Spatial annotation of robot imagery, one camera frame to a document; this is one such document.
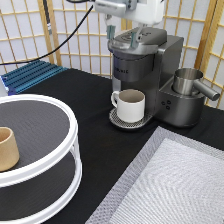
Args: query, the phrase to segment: blue dish rack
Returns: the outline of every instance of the blue dish rack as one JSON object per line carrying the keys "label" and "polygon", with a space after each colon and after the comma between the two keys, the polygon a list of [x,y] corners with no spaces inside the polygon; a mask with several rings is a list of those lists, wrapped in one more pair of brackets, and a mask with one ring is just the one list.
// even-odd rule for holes
{"label": "blue dish rack", "polygon": [[5,86],[21,93],[67,68],[44,61],[34,61],[2,76]]}

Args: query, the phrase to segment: white round rack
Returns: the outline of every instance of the white round rack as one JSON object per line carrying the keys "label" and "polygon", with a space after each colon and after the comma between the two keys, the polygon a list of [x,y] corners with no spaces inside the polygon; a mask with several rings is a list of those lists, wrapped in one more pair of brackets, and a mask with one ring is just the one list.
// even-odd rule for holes
{"label": "white round rack", "polygon": [[[10,127],[14,131],[20,152],[18,164],[0,173],[0,203],[3,205],[9,200],[8,207],[0,208],[0,223],[42,223],[71,200],[81,181],[78,124],[74,113],[66,104],[51,97],[2,97],[0,126]],[[46,203],[44,198],[41,199],[45,191],[49,195]],[[21,201],[13,202],[14,196]],[[30,209],[26,211],[25,205],[30,205]]]}

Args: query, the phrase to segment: black cable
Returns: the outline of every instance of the black cable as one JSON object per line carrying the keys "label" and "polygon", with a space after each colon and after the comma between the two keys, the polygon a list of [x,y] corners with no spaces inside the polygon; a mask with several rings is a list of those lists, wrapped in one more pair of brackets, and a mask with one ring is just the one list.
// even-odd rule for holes
{"label": "black cable", "polygon": [[72,1],[72,0],[66,0],[67,2],[71,2],[71,3],[84,3],[84,2],[95,2],[95,0],[81,0],[81,1]]}
{"label": "black cable", "polygon": [[80,21],[80,23],[78,24],[78,26],[75,28],[75,30],[72,32],[72,34],[62,43],[60,44],[57,48],[55,48],[53,51],[49,52],[48,54],[45,54],[39,58],[35,58],[32,60],[28,60],[28,61],[20,61],[20,62],[9,62],[9,63],[3,63],[0,65],[14,65],[14,64],[24,64],[24,63],[30,63],[33,61],[37,61],[40,60],[42,58],[45,58],[47,56],[49,56],[50,54],[53,54],[54,52],[56,52],[60,47],[62,47],[66,42],[68,42],[68,40],[70,40],[72,38],[72,36],[77,32],[77,30],[79,29],[79,27],[82,25],[82,23],[84,22],[84,20],[86,19],[86,17],[89,15],[89,13],[92,11],[93,6],[90,7],[90,9],[88,10],[88,12],[85,14],[85,16],[82,18],[82,20]]}

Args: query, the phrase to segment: black table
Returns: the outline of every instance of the black table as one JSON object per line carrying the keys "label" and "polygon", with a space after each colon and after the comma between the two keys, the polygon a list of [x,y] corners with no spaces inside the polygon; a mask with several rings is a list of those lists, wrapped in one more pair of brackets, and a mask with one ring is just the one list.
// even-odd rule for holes
{"label": "black table", "polygon": [[206,106],[200,123],[193,128],[178,129],[156,120],[137,132],[114,128],[109,121],[111,80],[75,69],[23,93],[52,96],[65,102],[79,124],[82,181],[70,203],[48,224],[85,223],[158,126],[224,149],[224,111]]}

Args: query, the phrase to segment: coffee maker lid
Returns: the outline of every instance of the coffee maker lid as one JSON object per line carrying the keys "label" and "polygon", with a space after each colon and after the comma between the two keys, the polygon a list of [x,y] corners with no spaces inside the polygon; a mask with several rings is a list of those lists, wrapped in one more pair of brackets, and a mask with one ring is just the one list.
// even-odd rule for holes
{"label": "coffee maker lid", "polygon": [[139,60],[146,55],[155,54],[160,45],[167,42],[166,30],[145,27],[141,32],[141,40],[136,47],[132,47],[132,34],[136,33],[139,27],[116,36],[108,41],[108,49],[117,58],[124,60]]}
{"label": "coffee maker lid", "polygon": [[[116,41],[121,43],[130,44],[131,43],[131,35],[133,32],[138,31],[138,27],[132,30],[129,30],[117,37],[115,37]],[[139,44],[142,45],[162,45],[167,42],[167,32],[163,29],[157,29],[152,27],[145,27],[142,30],[142,39]]]}

